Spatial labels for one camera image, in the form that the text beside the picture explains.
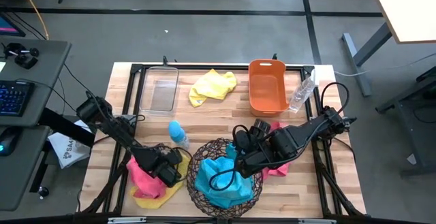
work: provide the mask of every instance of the mouse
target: mouse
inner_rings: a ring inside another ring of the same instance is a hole
[[[8,156],[15,150],[15,145],[20,137],[22,128],[11,126],[0,134],[0,157]]]

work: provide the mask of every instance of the white desk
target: white desk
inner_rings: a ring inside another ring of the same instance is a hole
[[[386,22],[374,33],[368,42],[356,50],[349,33],[342,38],[354,73],[362,72],[365,63],[390,37],[398,44],[436,42],[436,0],[377,0]],[[371,95],[366,76],[356,76],[364,97]]]

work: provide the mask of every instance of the gray floor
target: gray floor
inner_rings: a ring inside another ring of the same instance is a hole
[[[25,1],[8,1],[24,6]],[[40,7],[160,10],[296,10],[302,0],[35,0]],[[379,12],[375,0],[310,0],[319,12]],[[20,14],[39,28],[35,14]],[[313,63],[304,16],[156,16],[43,14],[52,39],[73,43],[67,64],[94,93],[104,95],[115,61],[160,61],[162,55],[179,62],[250,62],[277,52],[286,63]],[[363,45],[383,23],[383,18],[315,17],[315,33],[323,64],[349,73],[342,32],[351,33]],[[435,52],[434,44],[397,45],[390,39],[365,63],[366,69],[412,62]],[[350,133],[367,212],[374,217],[436,223],[436,175],[402,179],[399,171],[410,167],[405,133],[392,113],[378,115],[374,107],[408,87],[414,78],[435,65],[429,59],[411,67],[374,71],[372,97],[363,99],[353,78],[337,77],[351,91],[345,109],[357,116]],[[66,71],[61,79],[67,100],[78,106],[84,90]],[[61,110],[61,100],[52,96],[49,107]],[[0,212],[0,219],[71,213],[84,169],[50,168],[44,184],[51,195],[39,201],[26,194],[16,212]]]

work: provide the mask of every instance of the blue spray bottle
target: blue spray bottle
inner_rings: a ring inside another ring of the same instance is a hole
[[[171,140],[175,142],[177,146],[181,146],[184,149],[189,148],[189,139],[177,121],[170,122],[168,125],[168,133],[170,134]]]

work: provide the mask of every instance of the plastic water bottle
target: plastic water bottle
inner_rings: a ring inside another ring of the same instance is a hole
[[[168,132],[170,133],[171,140],[175,142],[177,146],[183,147],[186,150],[189,148],[189,139],[177,121],[170,122]]]
[[[301,106],[306,102],[307,98],[312,94],[315,84],[315,70],[312,71],[312,75],[301,82],[300,86],[292,93],[289,101],[289,109],[294,113],[297,113]]]

